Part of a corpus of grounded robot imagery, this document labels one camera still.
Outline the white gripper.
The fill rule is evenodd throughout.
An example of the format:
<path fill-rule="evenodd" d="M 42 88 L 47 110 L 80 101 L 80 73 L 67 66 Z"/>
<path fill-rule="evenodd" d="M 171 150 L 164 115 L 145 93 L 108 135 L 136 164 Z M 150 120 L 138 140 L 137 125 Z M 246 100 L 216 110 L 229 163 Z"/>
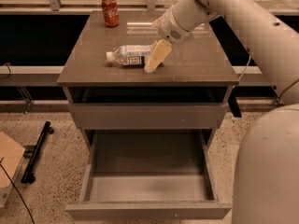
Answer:
<path fill-rule="evenodd" d="M 154 72 L 165 60 L 172 51 L 172 44 L 177 44 L 190 35 L 189 31 L 179 26 L 172 8 L 169 8 L 162 17 L 153 21 L 151 26 L 157 28 L 159 36 L 163 39 L 153 43 L 150 56 L 144 67 L 147 73 Z"/>

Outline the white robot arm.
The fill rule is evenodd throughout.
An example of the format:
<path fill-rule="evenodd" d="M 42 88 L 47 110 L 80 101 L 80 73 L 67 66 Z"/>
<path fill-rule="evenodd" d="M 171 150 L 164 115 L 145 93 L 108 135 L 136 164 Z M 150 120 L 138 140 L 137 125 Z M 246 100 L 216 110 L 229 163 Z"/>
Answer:
<path fill-rule="evenodd" d="M 222 16 L 283 104 L 257 119 L 235 162 L 232 224 L 299 224 L 299 37 L 253 0 L 178 0 L 153 25 L 148 72 L 173 44 Z"/>

